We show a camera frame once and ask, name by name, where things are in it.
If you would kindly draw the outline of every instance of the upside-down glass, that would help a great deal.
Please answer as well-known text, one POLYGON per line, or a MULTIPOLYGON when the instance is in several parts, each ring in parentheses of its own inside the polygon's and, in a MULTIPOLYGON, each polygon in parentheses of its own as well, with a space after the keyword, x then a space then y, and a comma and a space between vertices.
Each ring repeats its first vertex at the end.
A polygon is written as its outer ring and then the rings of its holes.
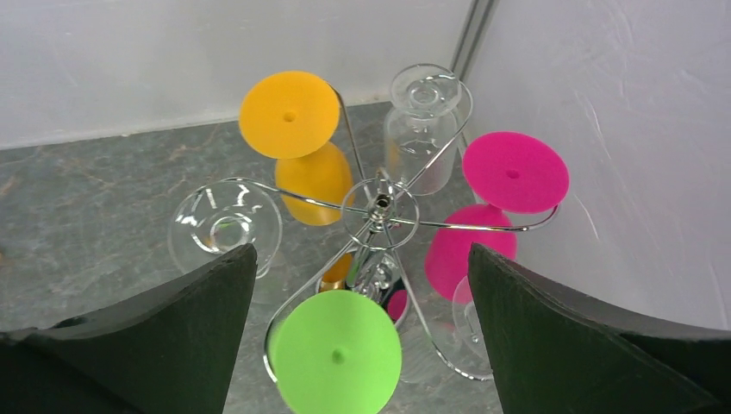
POLYGON ((175 265, 191 272, 246 243, 256 248, 257 283, 252 301, 281 301, 274 279, 261 283, 282 241, 282 217, 272 198, 244 179, 224 179, 192 192, 175 210, 168 231, 175 265))
MULTIPOLYGON (((405 185, 452 139, 458 129, 453 113, 462 98, 457 77, 441 66, 419 64, 400 71, 390 89, 393 108, 384 122, 386 167, 405 185)), ((456 145, 410 188, 417 196, 434 194, 452 176, 456 145)))

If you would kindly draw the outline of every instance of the chrome wire arm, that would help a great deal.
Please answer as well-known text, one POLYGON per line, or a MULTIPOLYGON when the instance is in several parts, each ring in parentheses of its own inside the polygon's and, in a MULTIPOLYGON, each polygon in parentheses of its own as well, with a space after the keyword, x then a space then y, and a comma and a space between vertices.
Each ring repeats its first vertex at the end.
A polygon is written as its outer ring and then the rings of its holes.
MULTIPOLYGON (((362 209, 359 207, 352 207, 352 206, 347 206, 347 205, 343 205, 343 204, 334 204, 334 203, 329 203, 327 201, 318 200, 316 198, 306 197, 306 196, 297 194, 292 191, 287 191, 287 190, 281 189, 274 185, 268 185, 268 184, 262 183, 261 181, 258 181, 256 179, 236 177, 236 178, 227 179, 226 181, 229 181, 229 180, 230 181, 243 181, 248 184, 255 185, 263 190, 267 190, 267 191, 273 192, 275 194, 280 194, 283 196, 295 198, 297 200, 303 201, 308 204, 313 204, 313 205, 317 205, 320 207, 326 207, 326 208, 333 209, 333 210, 345 210, 345 211, 348 211, 351 213, 360 213, 361 215, 363 215, 363 217, 366 217, 368 215, 367 208, 362 209)), ((365 186, 363 184, 371 183, 376 180, 377 179, 366 179, 366 180, 362 181, 361 183, 358 183, 356 186, 359 186, 359 185, 363 186, 364 189, 366 191, 368 191, 367 186, 365 186)), ((400 185, 394 184, 392 187, 396 187, 396 188, 400 189, 400 192, 397 194, 397 197, 404 193, 403 187, 401 187, 400 185)), ((409 224, 412 226, 415 223, 418 223, 418 224, 423 224, 423 225, 429 226, 429 227, 436 227, 437 229, 457 229, 457 230, 474 230, 474 231, 507 231, 507 232, 511 232, 511 233, 523 233, 523 232, 530 231, 530 230, 540 229, 541 227, 549 224, 559 214, 559 210, 560 210, 560 205, 557 205, 557 206, 553 207, 553 209, 551 210, 551 213, 548 215, 548 217, 544 218, 543 220, 541 220, 537 223, 526 224, 524 226, 508 226, 508 227, 505 227, 505 226, 476 226, 476 225, 471 225, 471 224, 439 223, 439 222, 429 222, 429 221, 424 221, 424 220, 414 221, 414 220, 410 220, 408 218, 401 218, 401 217, 397 217, 397 216, 391 217, 389 219, 389 221, 394 222, 394 223, 399 223, 399 224, 409 224)))
MULTIPOLYGON (((474 231, 508 231, 511 233, 522 233, 530 230, 540 229, 541 227, 549 224, 559 214, 560 205, 553 207, 551 214, 543 220, 533 223, 526 224, 524 226, 475 226, 472 224, 455 224, 455 223, 438 223, 438 222, 425 222, 420 221, 419 224, 423 224, 429 227, 436 227, 438 229, 455 229, 455 230, 474 230, 474 231)), ((394 223, 400 224, 411 224, 414 225, 414 220, 408 218, 394 217, 391 219, 394 223)))
MULTIPOLYGON (((349 269, 347 269, 347 273, 346 273, 346 277, 345 277, 345 285, 349 289, 353 289, 355 287, 355 283, 358 280, 360 270, 363 267, 363 265, 366 263, 368 254, 371 252, 371 250, 368 248, 368 245, 372 242, 372 240, 376 236, 376 234, 377 233, 375 231, 373 231, 373 229, 369 228, 368 236, 365 239, 364 245, 359 246, 358 250, 356 250, 355 254, 353 254, 353 264, 350 266, 349 269)), ((358 241, 358 240, 359 239, 357 237, 353 238, 350 241, 351 245, 355 244, 356 241, 358 241)))
POLYGON ((251 184, 251 185, 255 185, 255 186, 257 186, 257 187, 259 187, 259 188, 261 188, 263 190, 267 190, 267 191, 273 192, 275 194, 280 194, 280 195, 283 195, 283 196, 292 197, 292 198, 295 198, 295 199, 297 199, 299 201, 304 201, 305 203, 308 203, 308 204, 318 205, 320 207, 327 207, 327 208, 333 209, 333 210, 347 210, 347 211, 350 211, 352 213, 360 213, 360 214, 363 214, 363 215, 367 213, 367 211, 364 210, 364 209, 359 209, 357 207, 350 207, 350 206, 343 207, 340 204, 329 203, 327 201, 318 200, 316 198, 311 198, 311 197, 303 196, 302 194, 297 194, 297 193, 292 192, 292 191, 287 191, 287 190, 282 189, 282 188, 279 188, 279 187, 277 187, 275 185, 268 185, 268 184, 262 183, 261 181, 258 181, 256 179, 248 179, 248 178, 245 178, 245 177, 235 177, 235 178, 232 178, 232 179, 226 179, 224 181, 242 181, 242 182, 245 182, 245 183, 248 183, 248 184, 251 184))
MULTIPOLYGON (((390 235, 390 229, 388 229, 388 226, 384 227, 384 232, 386 234, 386 238, 388 238, 389 243, 393 244, 393 238, 390 235)), ((432 336, 431 330, 429 330, 428 324, 427 324, 427 318, 424 317, 424 313, 422 312, 422 307, 419 305, 418 301, 416 300, 416 294, 414 293, 414 288, 411 287, 411 282, 409 281, 409 276, 406 274, 406 268, 403 266, 403 262, 401 261, 401 256, 398 254, 397 249, 392 249, 390 251, 391 256, 396 261, 397 266, 401 269, 401 281, 403 282, 403 287, 406 288, 406 292, 409 294, 409 299, 411 300, 411 304, 414 306, 414 311, 416 312, 416 316, 419 318, 419 322, 422 324, 422 328, 424 328, 424 333, 427 335, 427 338, 432 343, 432 347, 434 347, 434 351, 439 356, 439 359, 444 362, 449 369, 453 370, 455 373, 458 373, 460 376, 467 378, 468 380, 472 381, 491 381, 495 377, 492 373, 486 374, 486 375, 480 375, 476 373, 468 373, 467 371, 463 371, 459 369, 456 365, 454 365, 453 362, 447 358, 446 355, 441 351, 439 348, 439 345, 436 344, 436 341, 434 340, 434 337, 432 336)))
POLYGON ((345 100, 343 100, 342 95, 340 92, 338 92, 337 89, 335 89, 332 85, 330 87, 335 92, 335 95, 338 97, 338 102, 341 104, 341 111, 343 114, 343 118, 345 119, 345 127, 347 129, 347 136, 350 138, 350 145, 353 147, 353 156, 355 157, 355 163, 358 165, 358 173, 360 174, 360 179, 366 179, 366 170, 363 168, 363 161, 360 158, 360 152, 358 150, 358 146, 355 145, 355 135, 353 134, 353 127, 350 123, 350 117, 347 115, 347 109, 345 106, 345 100))

